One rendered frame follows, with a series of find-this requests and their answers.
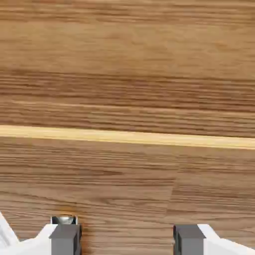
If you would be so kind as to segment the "light wooden cabinet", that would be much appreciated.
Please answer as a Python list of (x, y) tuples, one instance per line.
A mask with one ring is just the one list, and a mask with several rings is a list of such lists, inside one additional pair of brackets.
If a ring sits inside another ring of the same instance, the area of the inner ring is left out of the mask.
[(0, 0), (6, 138), (167, 147), (172, 247), (255, 248), (255, 0)]

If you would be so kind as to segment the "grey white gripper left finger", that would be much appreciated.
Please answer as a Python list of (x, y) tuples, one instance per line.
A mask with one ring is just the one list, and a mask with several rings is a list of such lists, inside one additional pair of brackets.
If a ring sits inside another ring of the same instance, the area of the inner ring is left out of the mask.
[(47, 224), (35, 238), (0, 249), (0, 255), (82, 255), (80, 225)]

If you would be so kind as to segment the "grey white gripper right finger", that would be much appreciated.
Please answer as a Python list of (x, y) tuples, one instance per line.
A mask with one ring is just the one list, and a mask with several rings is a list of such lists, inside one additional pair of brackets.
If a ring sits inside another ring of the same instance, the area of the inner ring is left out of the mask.
[(255, 249), (220, 238), (208, 224), (174, 225), (173, 255), (255, 255)]

